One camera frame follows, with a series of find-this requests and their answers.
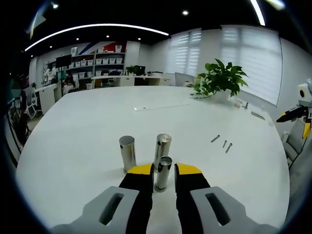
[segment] white cabinet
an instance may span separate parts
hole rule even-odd
[[[116,85],[117,86],[134,86],[135,78],[134,77],[116,78]]]
[[[159,79],[159,86],[170,86],[170,79]]]

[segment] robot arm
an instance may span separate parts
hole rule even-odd
[[[302,134],[302,138],[305,139],[309,136],[312,122],[312,81],[310,79],[298,86],[298,106],[283,113],[276,122],[295,121],[301,117],[304,117],[305,122]]]

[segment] stainless steel post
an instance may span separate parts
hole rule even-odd
[[[170,157],[163,156],[160,158],[158,164],[157,181],[154,186],[157,192],[161,193],[166,190],[171,164],[172,159]]]
[[[123,172],[127,173],[128,170],[137,165],[135,139],[132,136],[122,136],[119,139],[119,144],[124,165]]]
[[[168,156],[171,144],[171,136],[168,134],[159,134],[156,141],[156,150],[154,158],[154,170],[158,171],[160,157]]]

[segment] ceiling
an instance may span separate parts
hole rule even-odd
[[[311,52],[308,39],[311,39],[312,25],[311,1],[285,0],[287,10],[277,11],[264,0],[257,0],[263,14],[266,27],[274,29],[285,38],[304,50]],[[59,7],[53,9],[51,2],[42,4],[41,0],[19,3],[15,15],[22,19],[18,27],[11,30],[23,30],[18,48],[24,50],[37,40],[57,31],[92,23],[122,23],[156,29],[173,35],[194,28],[216,29],[224,24],[243,24],[259,26],[259,21],[250,0],[209,0],[168,3],[168,1],[145,1],[144,3],[122,1],[77,1],[58,0]],[[35,13],[43,10],[46,21],[35,30],[33,37],[24,33],[28,29]],[[123,27],[92,27],[77,29],[51,37],[24,53],[24,56],[40,55],[50,50],[80,42],[118,41],[141,38],[141,43],[155,44],[170,36],[154,32]]]

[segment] window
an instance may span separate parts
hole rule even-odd
[[[173,35],[170,41],[165,72],[179,72],[195,76],[200,40],[200,29]]]
[[[242,90],[277,104],[282,81],[282,51],[277,32],[247,27],[223,26],[221,60],[243,67],[248,87]]]

